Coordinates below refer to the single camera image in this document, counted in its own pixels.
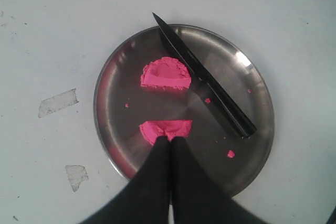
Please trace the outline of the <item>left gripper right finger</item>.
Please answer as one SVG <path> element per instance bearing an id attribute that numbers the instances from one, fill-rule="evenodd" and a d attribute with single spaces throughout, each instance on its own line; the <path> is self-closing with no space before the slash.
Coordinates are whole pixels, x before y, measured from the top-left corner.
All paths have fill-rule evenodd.
<path id="1" fill-rule="evenodd" d="M 172 139 L 170 159 L 175 223 L 265 223 L 227 196 L 208 177 L 185 138 Z"/>

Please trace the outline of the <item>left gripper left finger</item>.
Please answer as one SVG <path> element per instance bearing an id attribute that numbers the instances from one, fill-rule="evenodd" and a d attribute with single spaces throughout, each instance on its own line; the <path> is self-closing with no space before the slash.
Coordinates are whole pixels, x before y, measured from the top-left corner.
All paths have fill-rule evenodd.
<path id="1" fill-rule="evenodd" d="M 170 142 L 160 136 L 124 189 L 82 223 L 168 223 L 169 174 Z"/>

